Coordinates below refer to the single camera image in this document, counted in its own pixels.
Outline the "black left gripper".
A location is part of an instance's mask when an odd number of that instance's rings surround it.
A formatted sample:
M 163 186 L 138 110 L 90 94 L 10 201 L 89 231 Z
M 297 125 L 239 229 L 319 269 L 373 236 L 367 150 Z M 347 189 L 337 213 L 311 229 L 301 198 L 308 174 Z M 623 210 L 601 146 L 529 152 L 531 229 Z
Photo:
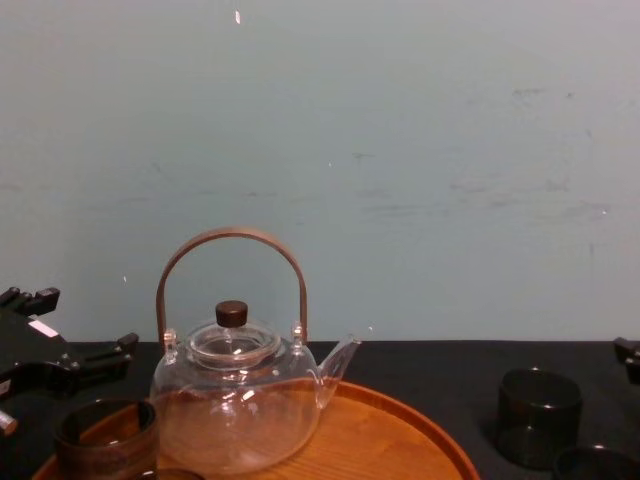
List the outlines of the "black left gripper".
M 128 371 L 139 342 L 137 334 L 82 350 L 29 317 L 54 311 L 59 297 L 60 290 L 54 287 L 34 294 L 10 287 L 1 293 L 1 385 L 8 386 L 10 397 L 28 392 L 71 395 L 93 384 L 118 380 Z

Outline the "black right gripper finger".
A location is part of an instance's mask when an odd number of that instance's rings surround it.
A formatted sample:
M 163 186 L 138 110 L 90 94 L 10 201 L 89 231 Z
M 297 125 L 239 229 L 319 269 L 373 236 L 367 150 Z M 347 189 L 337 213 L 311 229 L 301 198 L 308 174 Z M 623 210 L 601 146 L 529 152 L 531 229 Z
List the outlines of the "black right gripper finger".
M 631 384 L 640 384 L 639 342 L 617 337 L 613 341 L 617 361 L 625 367 Z

